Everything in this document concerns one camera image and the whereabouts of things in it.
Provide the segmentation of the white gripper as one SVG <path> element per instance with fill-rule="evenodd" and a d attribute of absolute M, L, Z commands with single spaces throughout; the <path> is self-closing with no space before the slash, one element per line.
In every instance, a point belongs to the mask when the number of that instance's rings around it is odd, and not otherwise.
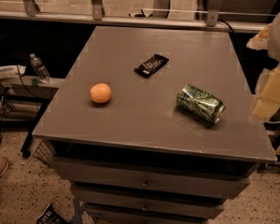
<path fill-rule="evenodd" d="M 272 24 L 266 25 L 246 44 L 249 49 L 267 49 L 268 55 L 280 62 L 280 12 Z M 252 115 L 258 119 L 270 119 L 280 108 L 280 64 L 273 70 L 264 68 L 256 86 L 256 101 Z"/>

